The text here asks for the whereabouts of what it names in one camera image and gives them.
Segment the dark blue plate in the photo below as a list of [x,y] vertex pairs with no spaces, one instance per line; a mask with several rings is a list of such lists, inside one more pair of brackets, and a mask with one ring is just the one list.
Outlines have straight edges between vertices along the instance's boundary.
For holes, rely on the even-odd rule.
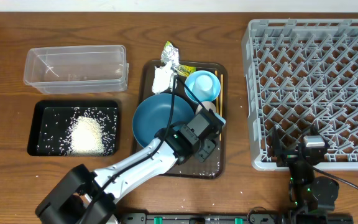
[[[147,146],[157,131],[167,126],[170,117],[172,95],[161,93],[148,97],[136,109],[132,119],[132,132],[137,142]],[[175,96],[171,124],[177,121],[189,122],[194,117],[192,107],[181,97]]]

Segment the white pink cup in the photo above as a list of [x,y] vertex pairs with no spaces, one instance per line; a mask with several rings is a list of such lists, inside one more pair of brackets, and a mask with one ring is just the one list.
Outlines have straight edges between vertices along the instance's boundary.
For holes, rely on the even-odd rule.
[[203,101],[200,105],[198,105],[195,114],[198,114],[203,108],[205,108],[207,111],[212,110],[213,113],[217,112],[216,106],[211,101]]

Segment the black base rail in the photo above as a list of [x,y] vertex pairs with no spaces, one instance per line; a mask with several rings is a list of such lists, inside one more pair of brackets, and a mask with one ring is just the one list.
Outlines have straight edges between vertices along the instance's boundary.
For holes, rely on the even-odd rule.
[[285,216],[268,213],[250,213],[249,215],[195,215],[195,214],[146,214],[127,213],[121,216],[121,224],[257,224],[291,223]]

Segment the brown serving tray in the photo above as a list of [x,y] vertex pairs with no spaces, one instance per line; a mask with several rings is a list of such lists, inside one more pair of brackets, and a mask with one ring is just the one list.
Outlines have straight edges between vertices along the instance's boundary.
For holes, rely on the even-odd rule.
[[[142,69],[141,81],[140,81],[140,92],[139,92],[139,103],[142,103],[148,97],[154,96],[152,92],[152,83],[154,81],[154,71],[155,67],[162,66],[160,60],[151,60],[147,62]],[[185,89],[182,84],[178,84],[175,88],[175,96],[183,98],[193,109],[196,111],[198,107],[191,99],[189,99],[185,93]],[[224,170],[225,162],[225,147],[226,147],[226,135],[223,133],[221,137],[218,137],[216,141],[218,142],[217,148],[212,152],[212,154],[202,163],[196,160],[195,157],[190,157],[184,164],[180,166],[175,166],[169,171],[164,173],[164,176],[171,177],[187,177],[194,179],[215,179],[219,177]],[[134,154],[143,149],[143,147],[137,142],[134,137],[134,142],[132,143],[131,153]]]

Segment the crumpled white napkin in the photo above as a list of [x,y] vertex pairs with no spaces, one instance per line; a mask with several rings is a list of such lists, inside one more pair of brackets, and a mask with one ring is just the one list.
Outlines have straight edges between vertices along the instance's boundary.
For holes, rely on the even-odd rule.
[[168,62],[165,66],[155,67],[154,82],[152,85],[152,92],[154,94],[160,94],[166,90],[172,90],[174,78],[176,77],[174,70],[172,69],[172,62]]

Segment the crumpled silver foil wrapper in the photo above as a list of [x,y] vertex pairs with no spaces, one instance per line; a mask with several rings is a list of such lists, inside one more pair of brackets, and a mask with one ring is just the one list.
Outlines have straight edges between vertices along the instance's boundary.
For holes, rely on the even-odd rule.
[[177,68],[180,64],[179,59],[179,50],[171,42],[167,41],[161,53],[161,62],[164,64],[171,63],[173,68]]

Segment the light blue cup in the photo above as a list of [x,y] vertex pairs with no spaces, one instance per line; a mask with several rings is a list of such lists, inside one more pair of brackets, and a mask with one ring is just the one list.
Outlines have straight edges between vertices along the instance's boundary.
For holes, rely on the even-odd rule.
[[209,75],[200,75],[193,85],[193,93],[199,99],[207,99],[213,95],[213,80]]

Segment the right wooden chopstick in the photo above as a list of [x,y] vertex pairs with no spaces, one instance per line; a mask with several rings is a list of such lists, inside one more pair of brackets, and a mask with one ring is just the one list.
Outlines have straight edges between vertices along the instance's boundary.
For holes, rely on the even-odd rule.
[[220,76],[220,82],[221,82],[221,90],[219,95],[219,115],[223,117],[223,87],[224,87],[224,75],[221,74]]

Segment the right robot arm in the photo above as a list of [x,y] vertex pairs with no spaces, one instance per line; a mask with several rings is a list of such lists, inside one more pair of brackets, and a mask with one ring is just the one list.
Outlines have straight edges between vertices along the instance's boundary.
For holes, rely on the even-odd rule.
[[328,212],[335,209],[339,193],[339,184],[329,177],[316,177],[315,165],[324,160],[329,144],[311,128],[311,134],[294,150],[283,147],[276,128],[272,133],[273,155],[278,167],[288,167],[290,183],[288,194],[295,204],[279,219],[280,223],[327,223]]

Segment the black rectangular tray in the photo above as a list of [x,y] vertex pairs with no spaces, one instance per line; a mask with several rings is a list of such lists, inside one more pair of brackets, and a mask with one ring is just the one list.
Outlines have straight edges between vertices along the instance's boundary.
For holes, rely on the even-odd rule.
[[119,107],[113,100],[42,100],[27,144],[31,156],[109,156],[117,149]]

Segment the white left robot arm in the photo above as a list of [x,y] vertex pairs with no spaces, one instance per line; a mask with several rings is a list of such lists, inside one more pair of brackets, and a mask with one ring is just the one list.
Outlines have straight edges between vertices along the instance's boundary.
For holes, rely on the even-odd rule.
[[149,179],[195,156],[199,161],[216,146],[219,128],[184,124],[155,135],[148,146],[117,164],[89,171],[72,168],[35,209],[42,223],[115,223],[116,204]]

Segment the clear plastic bin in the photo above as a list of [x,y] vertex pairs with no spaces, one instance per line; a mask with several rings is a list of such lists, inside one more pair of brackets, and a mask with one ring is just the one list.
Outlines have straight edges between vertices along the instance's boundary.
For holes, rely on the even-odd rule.
[[30,49],[24,83],[43,94],[125,91],[129,64],[123,45],[79,45]]

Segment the grey dishwasher rack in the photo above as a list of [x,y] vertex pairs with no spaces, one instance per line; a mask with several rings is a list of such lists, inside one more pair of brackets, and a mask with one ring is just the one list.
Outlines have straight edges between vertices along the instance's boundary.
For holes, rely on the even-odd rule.
[[315,127],[321,170],[358,170],[358,19],[254,19],[242,38],[250,159],[276,170],[272,132],[294,149]]

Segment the pile of white rice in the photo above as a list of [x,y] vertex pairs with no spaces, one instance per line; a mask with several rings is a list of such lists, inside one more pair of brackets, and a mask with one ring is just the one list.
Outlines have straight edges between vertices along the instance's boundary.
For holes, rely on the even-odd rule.
[[40,156],[108,156],[116,151],[116,107],[48,107],[36,146]]

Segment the light blue bowl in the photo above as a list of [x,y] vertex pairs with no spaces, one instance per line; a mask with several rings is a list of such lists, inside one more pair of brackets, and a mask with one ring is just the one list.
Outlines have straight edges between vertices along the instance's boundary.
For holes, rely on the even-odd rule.
[[197,98],[200,102],[203,101],[214,101],[220,94],[220,90],[221,90],[221,82],[219,81],[219,78],[206,70],[198,70],[194,73],[192,73],[186,80],[185,80],[185,85],[188,88],[185,88],[185,93],[188,96],[189,99],[191,99],[194,103],[198,104],[198,101],[195,99],[195,94],[193,93],[193,85],[195,83],[195,80],[197,79],[198,76],[200,75],[209,75],[211,77],[211,79],[213,80],[213,95],[207,99],[199,99]]

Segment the yellow snack packet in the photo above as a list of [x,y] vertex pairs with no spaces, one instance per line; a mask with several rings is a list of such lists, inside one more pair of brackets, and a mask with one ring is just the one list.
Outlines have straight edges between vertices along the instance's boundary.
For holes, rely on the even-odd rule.
[[196,72],[196,67],[179,64],[179,66],[176,68],[176,71],[181,76],[189,77],[192,73]]

